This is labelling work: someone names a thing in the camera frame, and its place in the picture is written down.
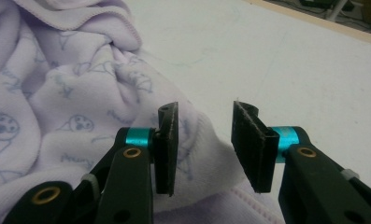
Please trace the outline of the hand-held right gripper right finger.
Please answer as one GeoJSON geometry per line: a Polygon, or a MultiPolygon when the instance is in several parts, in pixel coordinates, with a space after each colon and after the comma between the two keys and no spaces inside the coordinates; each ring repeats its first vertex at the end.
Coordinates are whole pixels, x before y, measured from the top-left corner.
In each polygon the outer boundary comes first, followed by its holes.
{"type": "Polygon", "coordinates": [[[312,145],[298,126],[267,127],[254,105],[235,101],[231,142],[257,193],[271,191],[284,165],[278,202],[286,224],[371,224],[371,188],[312,145]]]}

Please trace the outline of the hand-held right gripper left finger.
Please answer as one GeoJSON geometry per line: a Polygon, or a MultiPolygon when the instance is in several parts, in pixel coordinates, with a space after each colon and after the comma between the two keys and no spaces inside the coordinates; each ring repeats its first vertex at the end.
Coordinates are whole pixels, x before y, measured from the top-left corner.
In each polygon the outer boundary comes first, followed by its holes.
{"type": "Polygon", "coordinates": [[[156,128],[118,131],[93,224],[153,224],[153,195],[172,196],[178,156],[178,103],[158,109],[156,128]]]}

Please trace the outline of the lilac printed towel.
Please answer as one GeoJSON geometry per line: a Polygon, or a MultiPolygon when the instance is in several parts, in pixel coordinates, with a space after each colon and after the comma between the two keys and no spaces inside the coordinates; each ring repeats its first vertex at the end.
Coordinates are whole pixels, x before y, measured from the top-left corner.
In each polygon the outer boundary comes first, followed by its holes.
{"type": "Polygon", "coordinates": [[[33,186],[77,185],[122,127],[154,127],[178,104],[176,189],[155,224],[284,224],[245,187],[233,149],[163,75],[136,55],[122,0],[0,0],[0,224],[33,186]]]}

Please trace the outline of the white grid mat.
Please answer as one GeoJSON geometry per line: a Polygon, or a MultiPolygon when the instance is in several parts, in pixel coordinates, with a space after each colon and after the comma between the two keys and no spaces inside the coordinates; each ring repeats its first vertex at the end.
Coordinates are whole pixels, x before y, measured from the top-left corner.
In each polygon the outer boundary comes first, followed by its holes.
{"type": "Polygon", "coordinates": [[[140,57],[231,135],[234,101],[300,126],[371,188],[371,34],[264,0],[125,0],[140,57]]]}

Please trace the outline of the white desk frame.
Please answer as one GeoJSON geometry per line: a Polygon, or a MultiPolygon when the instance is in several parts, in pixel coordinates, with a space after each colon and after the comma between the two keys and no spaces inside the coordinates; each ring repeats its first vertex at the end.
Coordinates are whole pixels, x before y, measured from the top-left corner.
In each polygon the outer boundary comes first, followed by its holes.
{"type": "Polygon", "coordinates": [[[336,17],[338,16],[339,12],[342,10],[342,8],[346,5],[347,2],[348,0],[337,0],[334,8],[327,11],[325,19],[327,21],[335,22],[336,17]]]}

